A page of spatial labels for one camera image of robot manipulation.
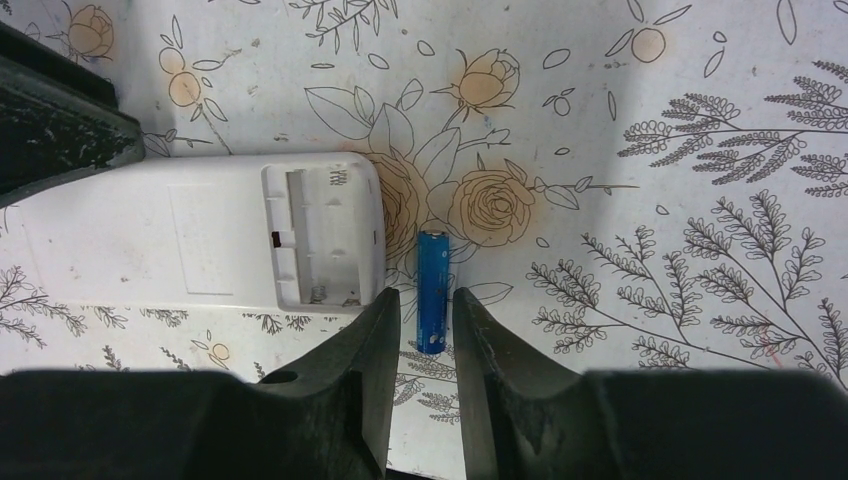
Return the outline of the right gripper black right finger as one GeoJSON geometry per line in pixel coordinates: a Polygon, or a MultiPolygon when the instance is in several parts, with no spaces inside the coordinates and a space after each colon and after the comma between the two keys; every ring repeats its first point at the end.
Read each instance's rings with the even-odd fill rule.
{"type": "Polygon", "coordinates": [[[466,288],[452,320],[470,479],[843,479],[847,396],[802,371],[553,361],[466,288]]]}

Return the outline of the blue AAA battery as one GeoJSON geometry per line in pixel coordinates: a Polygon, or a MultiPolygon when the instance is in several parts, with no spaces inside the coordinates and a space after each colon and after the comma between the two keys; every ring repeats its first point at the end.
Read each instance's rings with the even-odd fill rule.
{"type": "Polygon", "coordinates": [[[445,349],[449,279],[449,238],[443,231],[418,234],[417,350],[436,355],[445,349]]]}

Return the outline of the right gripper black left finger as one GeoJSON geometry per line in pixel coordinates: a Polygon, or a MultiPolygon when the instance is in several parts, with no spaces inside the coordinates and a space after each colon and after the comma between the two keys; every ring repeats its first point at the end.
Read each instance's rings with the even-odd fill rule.
{"type": "Polygon", "coordinates": [[[383,290],[297,360],[221,371],[32,370],[1,382],[5,479],[382,479],[400,336],[383,290]]]}

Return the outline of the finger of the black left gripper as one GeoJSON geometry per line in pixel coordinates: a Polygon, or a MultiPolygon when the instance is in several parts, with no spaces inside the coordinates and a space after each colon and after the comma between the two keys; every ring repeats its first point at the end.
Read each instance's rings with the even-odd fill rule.
{"type": "Polygon", "coordinates": [[[1,204],[141,161],[139,122],[114,86],[1,27],[1,204]]]}

